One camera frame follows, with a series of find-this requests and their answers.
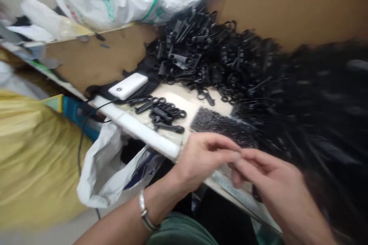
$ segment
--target bangle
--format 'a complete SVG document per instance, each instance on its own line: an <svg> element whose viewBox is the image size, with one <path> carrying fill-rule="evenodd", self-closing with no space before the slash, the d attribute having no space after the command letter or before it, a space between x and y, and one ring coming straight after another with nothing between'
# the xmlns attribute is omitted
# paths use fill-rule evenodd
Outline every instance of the bangle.
<svg viewBox="0 0 368 245"><path fill-rule="evenodd" d="M155 232L160 229L161 225L156 227L155 225L152 224L152 222L148 218L148 210L146 209L146 206L145 206L145 199L143 197L143 191L144 189L141 191L139 195L139 207L141 208L141 211L142 211L142 214L141 214L142 221L148 230L150 230L151 232Z"/></svg>

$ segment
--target yellow bag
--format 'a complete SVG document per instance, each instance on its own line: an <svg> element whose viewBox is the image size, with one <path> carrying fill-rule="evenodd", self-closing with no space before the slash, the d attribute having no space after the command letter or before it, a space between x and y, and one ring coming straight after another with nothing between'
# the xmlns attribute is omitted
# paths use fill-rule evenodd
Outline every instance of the yellow bag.
<svg viewBox="0 0 368 245"><path fill-rule="evenodd" d="M42 102L0 90L0 229L50 227L87 209L76 192L80 137ZM85 136L82 161L91 146Z"/></svg>

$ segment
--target floor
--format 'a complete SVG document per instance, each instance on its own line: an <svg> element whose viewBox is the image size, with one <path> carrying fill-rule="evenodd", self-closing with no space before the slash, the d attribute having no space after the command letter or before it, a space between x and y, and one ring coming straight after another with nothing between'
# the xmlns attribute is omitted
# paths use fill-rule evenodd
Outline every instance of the floor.
<svg viewBox="0 0 368 245"><path fill-rule="evenodd" d="M108 209L100 209L101 216L117 208L118 201ZM69 223L40 232L0 233L0 244L6 245L71 245L98 221L95 209L89 209Z"/></svg>

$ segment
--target black fabric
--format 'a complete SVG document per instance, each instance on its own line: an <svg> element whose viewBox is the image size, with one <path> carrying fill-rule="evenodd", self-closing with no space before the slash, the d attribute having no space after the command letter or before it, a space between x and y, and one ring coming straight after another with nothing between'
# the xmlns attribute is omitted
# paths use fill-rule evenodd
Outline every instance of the black fabric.
<svg viewBox="0 0 368 245"><path fill-rule="evenodd" d="M30 19L23 15L23 16L20 16L20 17L16 17L16 21L12 24L12 26L16 26L16 27L19 27L19 26L31 26L32 23L30 21Z"/></svg>
<svg viewBox="0 0 368 245"><path fill-rule="evenodd" d="M210 188L204 194L195 219L219 245L258 244L250 217Z"/></svg>
<svg viewBox="0 0 368 245"><path fill-rule="evenodd" d="M145 147L145 145L146 144L141 140L136 140L133 138L129 139L128 144L122 148L122 154L120 156L121 161L124 164L129 163L135 157L135 155L137 155L137 153Z"/></svg>
<svg viewBox="0 0 368 245"><path fill-rule="evenodd" d="M62 9L60 9L59 6L56 6L56 8L54 9L54 11L58 14L58 15L61 15L61 16L66 16L66 14L62 11Z"/></svg>
<svg viewBox="0 0 368 245"><path fill-rule="evenodd" d="M257 105L233 115L257 127L260 150L299 167L335 233L368 244L368 45L303 46L268 76Z"/></svg>
<svg viewBox="0 0 368 245"><path fill-rule="evenodd" d="M157 81L157 70L156 66L158 66L157 58L153 55L147 55L144 57L144 59L138 63L137 68L132 72L123 71L124 78L127 78L131 76L134 73L140 73L146 77L148 77L148 83L142 86L137 92L135 92L133 95L129 97L131 98L139 98L143 96L150 95L160 84L159 81ZM108 100L113 100L115 97L111 95L108 90L113 87L115 84L119 83L121 80L116 80L112 83L106 84L106 85L92 85L87 87L87 89L84 92L84 96L92 100L96 97L96 95L100 95ZM116 104L124 104L126 100L118 100L116 101Z"/></svg>

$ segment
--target cardboard divider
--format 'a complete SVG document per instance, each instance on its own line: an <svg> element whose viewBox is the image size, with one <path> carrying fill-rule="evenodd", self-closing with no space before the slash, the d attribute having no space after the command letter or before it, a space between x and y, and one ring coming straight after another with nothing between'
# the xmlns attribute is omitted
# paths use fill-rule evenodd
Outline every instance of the cardboard divider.
<svg viewBox="0 0 368 245"><path fill-rule="evenodd" d="M105 41L91 35L88 42L72 39L50 43L46 47L45 57L62 63L56 71L81 93L90 85L122 80L123 70L134 70L145 56L143 43L157 37L155 28L147 24L100 34Z"/></svg>
<svg viewBox="0 0 368 245"><path fill-rule="evenodd" d="M226 0L221 23L256 29L275 38L285 51L301 44L360 38L368 41L368 0Z"/></svg>

